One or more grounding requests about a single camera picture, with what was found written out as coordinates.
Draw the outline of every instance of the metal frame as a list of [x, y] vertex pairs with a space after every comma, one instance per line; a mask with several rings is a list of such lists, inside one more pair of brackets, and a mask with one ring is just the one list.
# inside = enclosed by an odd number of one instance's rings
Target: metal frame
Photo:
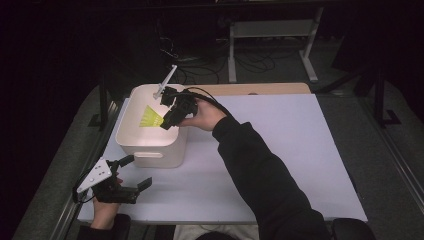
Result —
[[284, 20], [284, 21], [256, 21], [234, 22], [230, 26], [230, 49], [228, 56], [228, 79], [230, 83], [237, 83], [237, 74], [234, 61], [234, 39], [248, 37], [281, 37], [281, 36], [308, 36], [306, 46], [299, 51], [300, 58], [311, 82], [318, 81], [318, 77], [309, 60], [312, 44], [319, 27], [324, 8], [319, 7], [312, 20]]

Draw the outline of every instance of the white table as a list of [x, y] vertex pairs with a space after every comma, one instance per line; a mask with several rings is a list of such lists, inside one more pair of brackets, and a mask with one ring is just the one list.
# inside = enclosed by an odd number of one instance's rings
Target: white table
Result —
[[[314, 209], [325, 220], [349, 217], [367, 221], [318, 101], [313, 94], [216, 96], [240, 122], [250, 121], [270, 149], [287, 165]], [[104, 157], [125, 156], [115, 141], [119, 120]], [[118, 169], [123, 186], [153, 178], [136, 204], [121, 213], [150, 224], [252, 224], [255, 217], [238, 194], [217, 152], [210, 132], [190, 128], [183, 164], [175, 169]], [[83, 205], [79, 220], [93, 218], [91, 203]]]

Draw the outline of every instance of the black clothing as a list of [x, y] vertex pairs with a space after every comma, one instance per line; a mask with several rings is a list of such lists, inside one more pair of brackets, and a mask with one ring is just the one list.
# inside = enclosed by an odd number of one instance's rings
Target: black clothing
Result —
[[237, 190], [256, 216], [261, 240], [330, 239], [323, 216], [311, 208], [283, 161], [250, 123], [226, 117], [212, 135]]

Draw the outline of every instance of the plastic container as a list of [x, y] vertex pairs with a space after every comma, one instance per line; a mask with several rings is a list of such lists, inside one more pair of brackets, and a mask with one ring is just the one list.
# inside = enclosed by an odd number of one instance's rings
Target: plastic container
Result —
[[[179, 84], [168, 86], [184, 90]], [[157, 91], [157, 84], [141, 85], [132, 90], [115, 139], [126, 154], [134, 155], [137, 167], [175, 168], [184, 161], [188, 129], [140, 126], [147, 105], [162, 117], [169, 111], [167, 106], [160, 105], [160, 97], [153, 98]]]

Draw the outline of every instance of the black sleeve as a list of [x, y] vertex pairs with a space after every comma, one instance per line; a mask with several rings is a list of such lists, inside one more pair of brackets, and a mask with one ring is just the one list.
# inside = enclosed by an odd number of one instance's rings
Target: black sleeve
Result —
[[260, 239], [330, 239], [321, 213], [311, 208], [283, 161], [250, 123], [226, 117], [212, 135], [237, 190], [255, 214]]
[[111, 240], [112, 230], [99, 230], [89, 226], [81, 226], [77, 240]]

